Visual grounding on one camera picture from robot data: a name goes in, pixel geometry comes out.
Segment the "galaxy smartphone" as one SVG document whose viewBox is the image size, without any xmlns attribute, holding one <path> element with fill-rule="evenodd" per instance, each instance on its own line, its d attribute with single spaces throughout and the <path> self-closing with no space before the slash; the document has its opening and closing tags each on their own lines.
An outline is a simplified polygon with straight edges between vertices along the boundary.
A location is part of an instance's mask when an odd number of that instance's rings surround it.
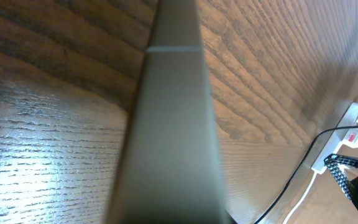
<svg viewBox="0 0 358 224">
<path fill-rule="evenodd" d="M 106 223 L 230 223 L 196 1 L 160 1 Z"/>
</svg>

